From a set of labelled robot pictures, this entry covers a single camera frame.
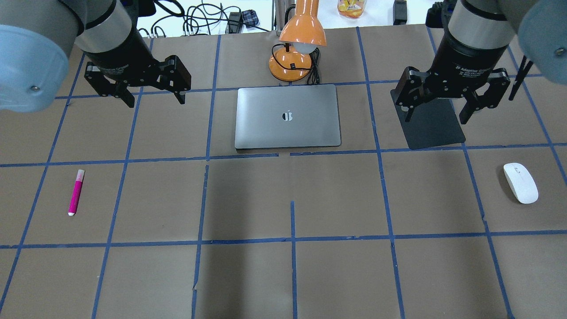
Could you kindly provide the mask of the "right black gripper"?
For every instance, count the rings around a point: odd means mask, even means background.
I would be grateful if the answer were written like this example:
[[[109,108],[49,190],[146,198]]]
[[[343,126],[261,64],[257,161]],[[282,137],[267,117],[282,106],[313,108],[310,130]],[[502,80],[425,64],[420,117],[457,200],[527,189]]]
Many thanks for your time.
[[[496,67],[504,51],[472,48],[444,34],[431,67],[406,67],[394,89],[395,105],[407,109],[404,121],[411,121],[417,107],[434,98],[466,99],[459,114],[462,125],[476,111],[496,108],[511,83],[508,71]]]

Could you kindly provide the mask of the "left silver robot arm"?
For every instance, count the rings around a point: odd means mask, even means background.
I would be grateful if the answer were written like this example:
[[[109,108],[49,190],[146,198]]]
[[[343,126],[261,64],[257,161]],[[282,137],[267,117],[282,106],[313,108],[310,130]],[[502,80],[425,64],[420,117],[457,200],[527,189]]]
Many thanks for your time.
[[[136,23],[157,0],[3,0],[0,23],[0,107],[46,109],[69,71],[73,47],[89,58],[84,77],[101,97],[134,107],[129,87],[150,86],[186,101],[192,77],[176,55],[156,60]]]

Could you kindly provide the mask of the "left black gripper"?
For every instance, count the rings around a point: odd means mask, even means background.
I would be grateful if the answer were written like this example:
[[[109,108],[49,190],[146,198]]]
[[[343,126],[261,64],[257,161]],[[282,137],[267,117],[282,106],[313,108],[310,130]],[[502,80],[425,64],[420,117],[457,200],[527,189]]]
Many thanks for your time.
[[[98,71],[85,71],[84,77],[100,96],[115,96],[134,108],[135,97],[128,87],[152,86],[173,92],[178,103],[186,103],[186,91],[191,89],[192,81],[189,71],[176,55],[156,60],[134,27],[118,47],[86,55]]]

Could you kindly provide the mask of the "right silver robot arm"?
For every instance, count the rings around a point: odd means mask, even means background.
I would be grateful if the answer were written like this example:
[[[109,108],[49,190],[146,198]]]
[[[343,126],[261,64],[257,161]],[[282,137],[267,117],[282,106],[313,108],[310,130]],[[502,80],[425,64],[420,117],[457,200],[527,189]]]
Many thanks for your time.
[[[532,66],[566,84],[564,0],[444,0],[427,12],[426,25],[444,35],[428,71],[407,67],[392,93],[410,121],[414,109],[437,98],[461,98],[466,124],[473,113],[509,100]]]

